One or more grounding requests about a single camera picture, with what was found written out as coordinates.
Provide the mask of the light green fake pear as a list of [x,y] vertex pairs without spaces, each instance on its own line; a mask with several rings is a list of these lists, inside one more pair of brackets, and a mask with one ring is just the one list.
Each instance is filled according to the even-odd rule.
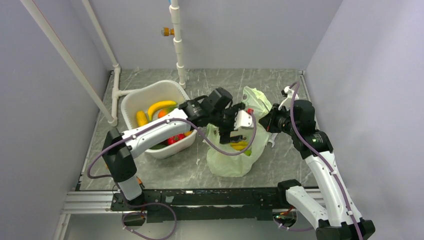
[[247,149],[246,151],[244,151],[244,154],[245,154],[246,156],[251,156],[251,154],[252,154],[252,150],[251,150],[251,149]]

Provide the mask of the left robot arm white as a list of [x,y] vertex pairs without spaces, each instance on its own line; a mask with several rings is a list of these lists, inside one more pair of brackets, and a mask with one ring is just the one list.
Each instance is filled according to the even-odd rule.
[[232,95],[219,87],[209,95],[202,95],[180,104],[166,116],[144,126],[119,132],[108,132],[100,156],[121,193],[124,204],[131,210],[144,203],[143,189],[136,177],[134,159],[155,145],[171,137],[198,131],[207,125],[218,128],[220,144],[241,141],[241,135],[231,133],[241,128],[256,128],[252,111],[246,111],[244,103],[233,104]]

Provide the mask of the light green plastic bag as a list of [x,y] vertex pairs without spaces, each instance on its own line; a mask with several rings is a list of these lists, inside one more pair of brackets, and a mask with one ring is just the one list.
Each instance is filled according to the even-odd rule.
[[[235,156],[229,156],[216,151],[209,147],[206,153],[206,161],[210,171],[220,177],[243,177],[252,168],[252,165],[262,155],[271,133],[267,132],[259,123],[259,119],[264,117],[272,108],[271,102],[265,94],[256,89],[245,86],[243,88],[242,103],[245,103],[247,109],[253,109],[253,114],[256,119],[256,134],[252,145],[250,146],[251,156],[244,153]],[[242,135],[246,138],[245,142],[249,143],[253,136],[253,128],[241,128],[231,132],[231,137]],[[218,128],[212,124],[206,127],[205,135],[219,149],[227,153],[237,153],[239,151],[233,149],[230,144],[220,144],[220,136]]]

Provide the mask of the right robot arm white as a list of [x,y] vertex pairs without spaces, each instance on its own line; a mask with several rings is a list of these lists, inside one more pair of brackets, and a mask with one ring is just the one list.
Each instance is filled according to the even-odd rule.
[[354,204],[340,175],[334,148],[327,134],[316,128],[315,108],[308,100],[295,100],[290,108],[275,103],[259,121],[269,133],[285,133],[292,139],[313,174],[324,204],[311,197],[295,179],[279,182],[276,203],[297,209],[315,231],[318,240],[368,240],[376,231]]

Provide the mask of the yellow fake banana bunch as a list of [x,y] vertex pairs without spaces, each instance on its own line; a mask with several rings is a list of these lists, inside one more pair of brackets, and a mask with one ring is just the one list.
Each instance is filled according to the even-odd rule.
[[242,151],[248,146],[248,143],[246,141],[239,141],[231,142],[229,145],[236,151]]

